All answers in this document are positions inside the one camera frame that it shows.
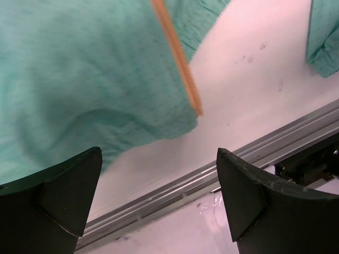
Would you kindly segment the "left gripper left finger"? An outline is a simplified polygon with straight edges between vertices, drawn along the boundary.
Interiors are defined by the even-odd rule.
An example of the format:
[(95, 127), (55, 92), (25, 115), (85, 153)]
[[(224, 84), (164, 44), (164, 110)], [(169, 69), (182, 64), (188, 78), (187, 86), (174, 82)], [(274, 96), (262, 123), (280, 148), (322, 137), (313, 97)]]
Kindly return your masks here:
[(92, 147), (60, 164), (1, 185), (1, 253), (74, 253), (102, 168)]

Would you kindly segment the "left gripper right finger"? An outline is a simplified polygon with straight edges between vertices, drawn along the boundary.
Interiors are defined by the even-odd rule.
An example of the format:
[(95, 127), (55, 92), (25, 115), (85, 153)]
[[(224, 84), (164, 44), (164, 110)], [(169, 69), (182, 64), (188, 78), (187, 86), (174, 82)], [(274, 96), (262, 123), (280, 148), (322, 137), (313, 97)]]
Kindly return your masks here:
[(217, 173), (240, 253), (338, 253), (338, 196), (291, 183), (220, 148)]

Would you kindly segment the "orange and teal jacket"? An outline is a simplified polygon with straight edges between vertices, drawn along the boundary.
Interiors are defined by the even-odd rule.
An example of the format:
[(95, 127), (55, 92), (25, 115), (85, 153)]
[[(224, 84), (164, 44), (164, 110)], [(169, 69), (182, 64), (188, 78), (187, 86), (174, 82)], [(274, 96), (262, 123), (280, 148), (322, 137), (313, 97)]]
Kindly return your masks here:
[(1, 1), (1, 183), (192, 133), (198, 160), (338, 98), (338, 1)]

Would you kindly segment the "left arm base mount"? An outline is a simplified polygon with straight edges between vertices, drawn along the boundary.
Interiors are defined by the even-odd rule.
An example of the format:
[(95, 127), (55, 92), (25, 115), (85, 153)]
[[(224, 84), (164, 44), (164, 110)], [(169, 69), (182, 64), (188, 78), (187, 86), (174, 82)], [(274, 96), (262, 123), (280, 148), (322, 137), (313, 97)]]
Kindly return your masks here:
[(302, 186), (338, 176), (338, 134), (274, 165), (275, 175)]

